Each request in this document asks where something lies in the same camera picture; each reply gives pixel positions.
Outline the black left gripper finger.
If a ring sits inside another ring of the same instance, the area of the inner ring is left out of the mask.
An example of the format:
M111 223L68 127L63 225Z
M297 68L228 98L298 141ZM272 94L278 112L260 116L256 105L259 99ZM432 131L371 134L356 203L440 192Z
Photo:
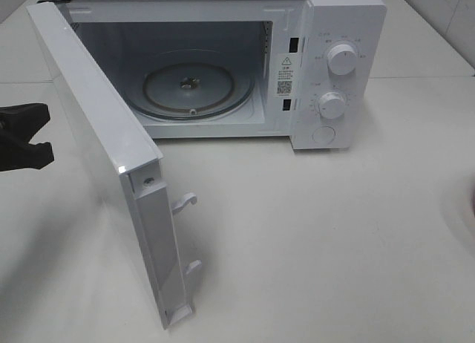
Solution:
M44 103L1 107L1 140L29 143L49 121L49 109Z
M54 161L50 143L12 143L1 141L1 172L43 169Z

